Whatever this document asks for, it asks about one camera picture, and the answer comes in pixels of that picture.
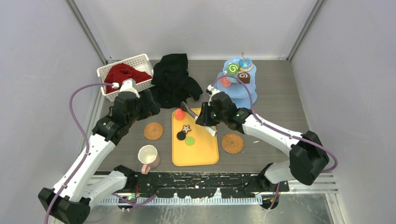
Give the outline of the metal tongs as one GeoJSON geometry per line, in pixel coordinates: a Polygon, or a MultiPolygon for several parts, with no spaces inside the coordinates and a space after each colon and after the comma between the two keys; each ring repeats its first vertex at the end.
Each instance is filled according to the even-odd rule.
{"type": "MultiPolygon", "coordinates": [[[[198,115],[187,105],[186,102],[182,101],[180,105],[180,109],[187,114],[189,114],[195,121],[198,119],[198,115]]],[[[216,137],[217,131],[210,126],[203,126],[203,128],[213,137],[216,137]]]]}

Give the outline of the pink swirl roll cake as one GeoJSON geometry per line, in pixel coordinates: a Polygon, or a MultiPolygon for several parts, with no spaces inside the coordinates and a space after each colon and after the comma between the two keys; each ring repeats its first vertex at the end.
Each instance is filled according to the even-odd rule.
{"type": "Polygon", "coordinates": [[[220,83],[224,88],[230,87],[233,83],[228,79],[228,77],[222,77],[220,83]]]}

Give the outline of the chocolate swirl roll cake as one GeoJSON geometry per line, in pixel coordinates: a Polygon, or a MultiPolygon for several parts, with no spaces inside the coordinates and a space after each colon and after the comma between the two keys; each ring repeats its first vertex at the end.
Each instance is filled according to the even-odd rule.
{"type": "Polygon", "coordinates": [[[251,75],[248,72],[239,72],[238,79],[244,84],[249,84],[251,81],[251,75]]]}

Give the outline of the red round cake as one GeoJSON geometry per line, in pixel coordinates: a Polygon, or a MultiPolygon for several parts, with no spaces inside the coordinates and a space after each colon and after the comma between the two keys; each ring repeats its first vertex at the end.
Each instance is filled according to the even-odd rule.
{"type": "Polygon", "coordinates": [[[183,111],[183,110],[180,109],[180,108],[176,109],[176,111],[175,111],[175,118],[176,118],[177,120],[183,120],[183,119],[185,118],[185,116],[186,116],[186,112],[185,112],[185,111],[183,111]]]}

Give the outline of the green roll cake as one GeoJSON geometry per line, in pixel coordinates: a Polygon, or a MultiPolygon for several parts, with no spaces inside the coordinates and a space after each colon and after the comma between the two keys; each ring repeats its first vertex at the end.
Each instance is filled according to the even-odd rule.
{"type": "Polygon", "coordinates": [[[238,63],[229,63],[226,69],[226,73],[230,76],[238,75],[240,71],[240,66],[238,63]]]}

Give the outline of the yellow tray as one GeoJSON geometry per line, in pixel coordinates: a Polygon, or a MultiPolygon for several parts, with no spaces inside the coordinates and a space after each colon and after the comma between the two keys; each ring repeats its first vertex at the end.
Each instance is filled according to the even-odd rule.
{"type": "Polygon", "coordinates": [[[201,166],[212,165],[219,160],[219,149],[217,138],[211,136],[202,126],[195,124],[194,118],[186,114],[183,120],[175,118],[175,111],[172,113],[171,139],[172,139],[172,162],[175,166],[201,166]],[[178,140],[176,135],[183,128],[183,125],[190,125],[191,131],[186,137],[194,137],[193,146],[186,145],[184,140],[178,140]]]}

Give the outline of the blue three-tier cake stand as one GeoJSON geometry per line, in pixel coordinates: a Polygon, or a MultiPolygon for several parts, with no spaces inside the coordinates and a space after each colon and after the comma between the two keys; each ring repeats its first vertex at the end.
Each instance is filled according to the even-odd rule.
{"type": "Polygon", "coordinates": [[[251,81],[249,84],[244,84],[238,79],[238,75],[230,76],[226,73],[226,69],[229,63],[238,63],[241,58],[245,57],[244,53],[241,53],[240,56],[235,56],[227,61],[224,62],[222,71],[217,75],[216,82],[213,84],[215,88],[224,93],[228,94],[231,100],[236,104],[237,107],[245,107],[251,108],[251,104],[257,100],[257,93],[256,93],[256,71],[257,68],[253,64],[253,68],[248,71],[251,75],[251,81]],[[224,88],[221,83],[220,79],[222,77],[228,77],[230,81],[232,81],[232,85],[228,88],[224,88]]]}

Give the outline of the blue donut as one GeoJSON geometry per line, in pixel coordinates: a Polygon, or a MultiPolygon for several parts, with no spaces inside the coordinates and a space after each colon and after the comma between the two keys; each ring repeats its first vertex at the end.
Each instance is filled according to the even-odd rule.
{"type": "Polygon", "coordinates": [[[253,68],[253,62],[250,58],[243,57],[239,60],[240,71],[248,72],[253,68]]]}

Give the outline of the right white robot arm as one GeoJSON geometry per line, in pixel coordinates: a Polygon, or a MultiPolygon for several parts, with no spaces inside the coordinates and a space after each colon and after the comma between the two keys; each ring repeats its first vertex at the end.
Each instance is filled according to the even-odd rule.
{"type": "Polygon", "coordinates": [[[208,94],[210,99],[202,104],[196,124],[216,126],[224,123],[229,129],[261,139],[288,156],[288,160],[270,163],[260,172],[262,190],[270,192],[278,183],[289,180],[312,185],[325,171],[330,161],[329,153],[314,132],[299,133],[275,125],[252,109],[238,108],[223,91],[214,89],[208,94]]]}

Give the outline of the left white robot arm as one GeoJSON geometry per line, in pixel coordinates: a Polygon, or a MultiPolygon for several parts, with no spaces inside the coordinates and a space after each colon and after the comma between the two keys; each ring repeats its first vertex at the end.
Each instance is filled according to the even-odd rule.
{"type": "Polygon", "coordinates": [[[54,217],[65,224],[82,224],[91,209],[108,195],[118,190],[132,192],[137,177],[135,171],[123,165],[92,186],[87,184],[133,123],[157,115],[160,107],[149,89],[119,93],[109,113],[97,121],[90,137],[85,138],[85,151],[53,188],[42,188],[39,192],[39,201],[46,211],[44,222],[54,217]]]}

